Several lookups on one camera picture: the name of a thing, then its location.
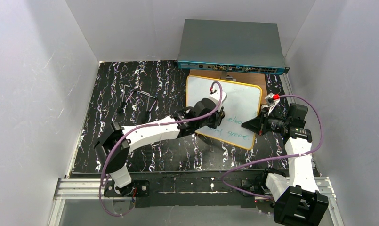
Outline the yellow framed whiteboard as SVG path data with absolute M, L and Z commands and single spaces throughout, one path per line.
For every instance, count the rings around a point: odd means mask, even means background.
M 222 104 L 225 117 L 216 129 L 205 126 L 196 133 L 242 149 L 252 149 L 256 134 L 242 127 L 242 123 L 258 116 L 261 88 L 257 85 L 190 75 L 186 81 L 186 105 L 194 106 L 201 99 L 208 98 L 214 81 L 219 82 L 227 94 Z

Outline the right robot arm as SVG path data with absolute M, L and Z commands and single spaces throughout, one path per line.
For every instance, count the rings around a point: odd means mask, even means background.
M 284 141 L 289 177 L 283 172 L 267 168 L 259 187 L 269 191 L 275 201 L 274 221 L 285 226 L 317 226 L 328 206 L 328 197 L 321 194 L 313 174 L 311 131 L 305 128 L 308 107 L 290 104 L 283 118 L 273 115 L 274 104 L 262 105 L 259 115 L 242 123 L 242 127 L 263 135 L 276 132 Z

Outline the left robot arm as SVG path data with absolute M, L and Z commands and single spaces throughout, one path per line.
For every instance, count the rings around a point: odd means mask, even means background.
M 203 98 L 193 107 L 185 107 L 159 121 L 138 126 L 121 126 L 113 122 L 94 145 L 101 162 L 101 186 L 111 178 L 118 188 L 132 182 L 126 166 L 128 156 L 136 149 L 163 140 L 174 140 L 194 134 L 203 127 L 217 128 L 225 116 L 226 94 Z

